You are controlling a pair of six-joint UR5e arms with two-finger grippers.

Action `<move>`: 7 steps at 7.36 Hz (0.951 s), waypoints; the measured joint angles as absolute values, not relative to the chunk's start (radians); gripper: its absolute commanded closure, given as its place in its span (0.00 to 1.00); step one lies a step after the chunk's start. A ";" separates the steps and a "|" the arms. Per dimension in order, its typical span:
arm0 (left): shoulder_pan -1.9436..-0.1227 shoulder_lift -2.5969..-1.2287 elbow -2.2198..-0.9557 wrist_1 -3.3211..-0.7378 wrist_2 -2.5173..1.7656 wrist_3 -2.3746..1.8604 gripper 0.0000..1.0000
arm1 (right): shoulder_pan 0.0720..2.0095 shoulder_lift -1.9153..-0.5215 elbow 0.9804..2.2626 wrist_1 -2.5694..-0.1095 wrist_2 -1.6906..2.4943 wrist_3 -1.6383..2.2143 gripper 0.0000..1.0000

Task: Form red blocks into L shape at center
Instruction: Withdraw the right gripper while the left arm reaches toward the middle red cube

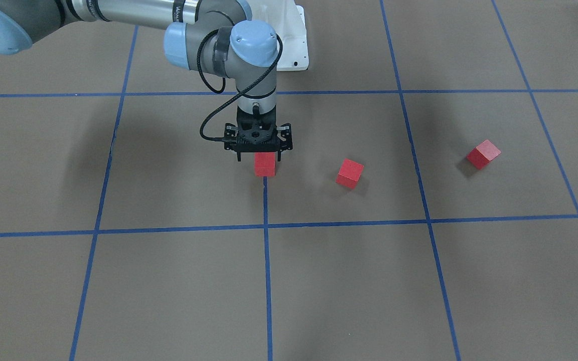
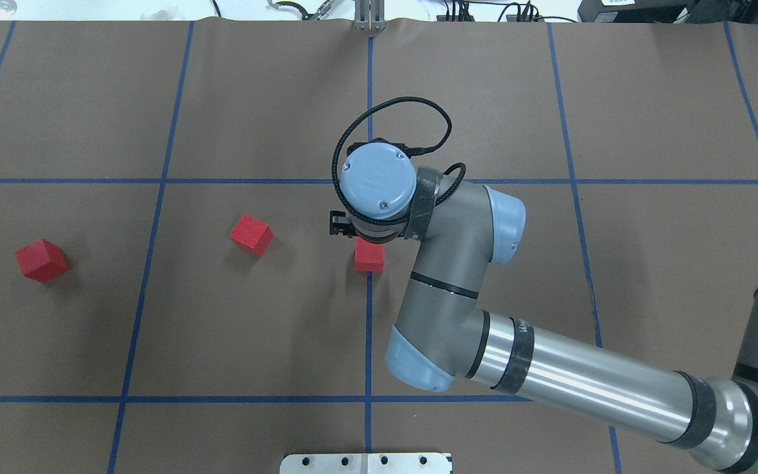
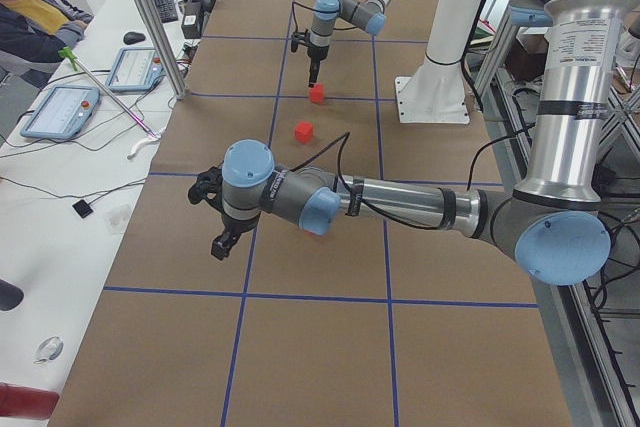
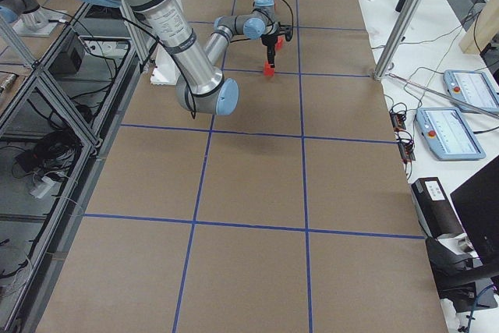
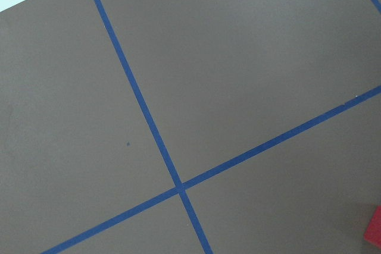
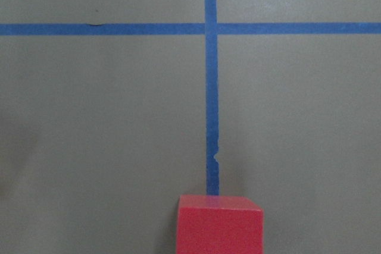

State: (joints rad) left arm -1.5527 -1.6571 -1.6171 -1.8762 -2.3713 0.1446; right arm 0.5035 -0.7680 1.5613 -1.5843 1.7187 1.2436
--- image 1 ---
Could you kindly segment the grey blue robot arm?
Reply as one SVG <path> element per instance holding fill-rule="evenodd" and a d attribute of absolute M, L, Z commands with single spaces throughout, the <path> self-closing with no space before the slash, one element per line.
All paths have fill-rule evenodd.
<path fill-rule="evenodd" d="M 276 123 L 283 41 L 253 18 L 247 1 L 0 1 L 0 54 L 13 55 L 75 22 L 119 22 L 164 30 L 170 64 L 201 80 L 232 79 L 236 94 L 200 125 L 200 137 L 237 157 L 293 148 L 292 128 Z"/>

